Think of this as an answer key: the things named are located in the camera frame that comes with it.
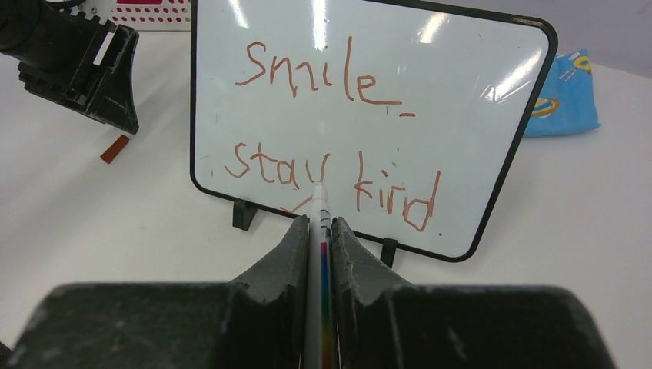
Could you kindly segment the whiteboard with black frame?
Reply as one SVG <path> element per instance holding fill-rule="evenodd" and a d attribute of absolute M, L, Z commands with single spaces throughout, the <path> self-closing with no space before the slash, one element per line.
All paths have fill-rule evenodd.
<path fill-rule="evenodd" d="M 426 1 L 195 1 L 190 177 L 359 238 L 480 244 L 557 52 L 543 19 Z"/>

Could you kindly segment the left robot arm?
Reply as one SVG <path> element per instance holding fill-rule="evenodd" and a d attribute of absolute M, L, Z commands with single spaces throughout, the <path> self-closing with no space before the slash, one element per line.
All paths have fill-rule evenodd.
<path fill-rule="evenodd" d="M 19 61 L 25 90 L 129 134 L 136 30 L 87 15 L 81 1 L 1 3 L 1 53 Z"/>

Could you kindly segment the brown marker cap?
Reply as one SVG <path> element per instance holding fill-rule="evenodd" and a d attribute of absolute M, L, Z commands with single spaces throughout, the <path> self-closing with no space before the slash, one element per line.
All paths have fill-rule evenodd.
<path fill-rule="evenodd" d="M 130 138 L 126 135 L 119 136 L 100 156 L 100 159 L 106 163 L 111 164 L 121 153 L 121 151 L 130 142 Z"/>

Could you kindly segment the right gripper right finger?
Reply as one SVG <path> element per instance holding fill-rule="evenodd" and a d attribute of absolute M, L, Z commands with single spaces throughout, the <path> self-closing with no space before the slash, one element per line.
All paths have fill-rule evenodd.
<path fill-rule="evenodd" d="M 612 368 L 589 311 L 537 285 L 417 285 L 333 222 L 334 306 L 345 368 Z"/>

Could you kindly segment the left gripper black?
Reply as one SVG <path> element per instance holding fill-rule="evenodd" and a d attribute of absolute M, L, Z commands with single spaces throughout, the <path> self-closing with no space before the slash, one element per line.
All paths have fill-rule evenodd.
<path fill-rule="evenodd" d="M 69 10 L 18 11 L 18 72 L 25 90 L 138 132 L 132 68 L 139 34 Z"/>

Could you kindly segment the marker pen white barrel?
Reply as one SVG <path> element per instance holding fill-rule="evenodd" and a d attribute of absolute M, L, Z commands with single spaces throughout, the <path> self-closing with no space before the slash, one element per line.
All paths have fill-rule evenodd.
<path fill-rule="evenodd" d="M 331 213 L 328 192 L 317 183 L 311 197 L 303 368 L 339 368 L 331 287 Z"/>

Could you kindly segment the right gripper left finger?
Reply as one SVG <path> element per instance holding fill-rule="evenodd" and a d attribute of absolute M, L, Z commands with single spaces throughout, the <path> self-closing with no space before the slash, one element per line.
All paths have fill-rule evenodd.
<path fill-rule="evenodd" d="M 86 283 L 53 289 L 6 368 L 297 368 L 308 219 L 227 282 Z"/>

